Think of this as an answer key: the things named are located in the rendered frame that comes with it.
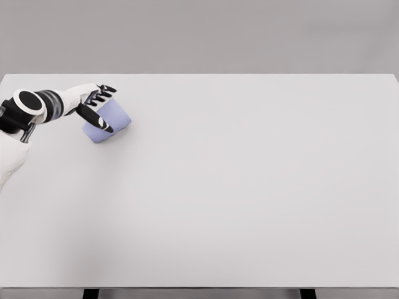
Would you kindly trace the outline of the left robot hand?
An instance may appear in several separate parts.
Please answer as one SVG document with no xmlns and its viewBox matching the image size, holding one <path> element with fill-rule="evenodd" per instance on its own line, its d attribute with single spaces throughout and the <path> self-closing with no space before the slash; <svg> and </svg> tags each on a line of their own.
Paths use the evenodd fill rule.
<svg viewBox="0 0 399 299">
<path fill-rule="evenodd" d="M 95 83 L 79 85 L 78 95 L 75 96 L 73 108 L 69 113 L 76 112 L 92 126 L 113 133 L 113 128 L 94 110 L 98 103 L 106 103 L 117 90 L 108 85 L 97 85 Z"/>
</svg>

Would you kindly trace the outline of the light blue cup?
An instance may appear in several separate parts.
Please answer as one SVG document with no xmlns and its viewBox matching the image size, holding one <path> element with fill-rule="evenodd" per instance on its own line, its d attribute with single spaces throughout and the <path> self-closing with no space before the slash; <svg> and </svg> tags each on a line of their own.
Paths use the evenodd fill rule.
<svg viewBox="0 0 399 299">
<path fill-rule="evenodd" d="M 95 111 L 113 128 L 113 132 L 103 131 L 85 122 L 82 130 L 94 143 L 103 142 L 111 136 L 116 135 L 132 122 L 127 112 L 113 98 L 104 103 L 100 108 L 95 108 Z"/>
</svg>

